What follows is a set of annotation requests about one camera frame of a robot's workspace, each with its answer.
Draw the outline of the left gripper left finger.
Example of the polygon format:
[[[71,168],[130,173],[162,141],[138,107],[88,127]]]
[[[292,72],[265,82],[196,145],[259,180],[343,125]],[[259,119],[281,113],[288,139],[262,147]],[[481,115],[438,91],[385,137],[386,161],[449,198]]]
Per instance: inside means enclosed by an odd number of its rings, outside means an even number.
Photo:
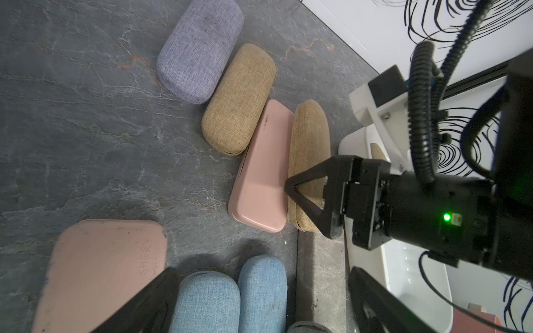
[[[178,291],[178,273],[167,268],[93,331],[168,332]]]

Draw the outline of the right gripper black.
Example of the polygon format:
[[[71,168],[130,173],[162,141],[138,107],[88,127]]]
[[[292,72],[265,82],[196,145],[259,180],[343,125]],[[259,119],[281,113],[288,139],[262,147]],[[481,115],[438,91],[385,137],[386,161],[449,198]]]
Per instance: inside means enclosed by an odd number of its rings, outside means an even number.
[[[297,191],[321,178],[327,178],[323,208]],[[458,261],[493,266],[499,230],[492,189],[488,180],[458,176],[422,184],[413,172],[394,175],[390,163],[354,155],[335,155],[285,182],[288,197],[323,236],[341,237],[342,205],[352,223],[349,245],[372,251],[394,239],[451,266]]]

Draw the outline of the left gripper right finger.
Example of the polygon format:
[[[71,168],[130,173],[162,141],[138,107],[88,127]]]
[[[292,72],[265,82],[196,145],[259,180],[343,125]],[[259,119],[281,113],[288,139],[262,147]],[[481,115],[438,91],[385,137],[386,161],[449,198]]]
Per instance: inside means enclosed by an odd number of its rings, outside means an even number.
[[[358,332],[434,331],[364,269],[351,269],[348,290]]]

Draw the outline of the purple fabric glasses case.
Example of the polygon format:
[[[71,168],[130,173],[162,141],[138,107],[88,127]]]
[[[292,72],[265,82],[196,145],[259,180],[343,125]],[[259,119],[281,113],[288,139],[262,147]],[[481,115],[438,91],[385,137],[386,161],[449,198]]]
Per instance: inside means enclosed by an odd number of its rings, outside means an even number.
[[[179,99],[204,104],[219,83],[243,23],[236,1],[192,1],[158,56],[159,81]]]

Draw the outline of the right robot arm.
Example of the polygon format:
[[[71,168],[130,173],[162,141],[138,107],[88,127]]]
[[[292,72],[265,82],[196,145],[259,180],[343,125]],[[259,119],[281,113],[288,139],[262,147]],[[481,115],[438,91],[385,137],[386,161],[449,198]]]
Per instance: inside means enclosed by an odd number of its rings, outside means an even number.
[[[461,154],[477,178],[440,176],[442,112],[430,109],[434,46],[414,50],[408,85],[413,171],[338,155],[287,179],[285,192],[319,231],[340,236],[353,221],[353,245],[372,250],[395,239],[456,266],[470,262],[511,276],[532,277],[532,52],[514,58],[505,84],[472,116]]]

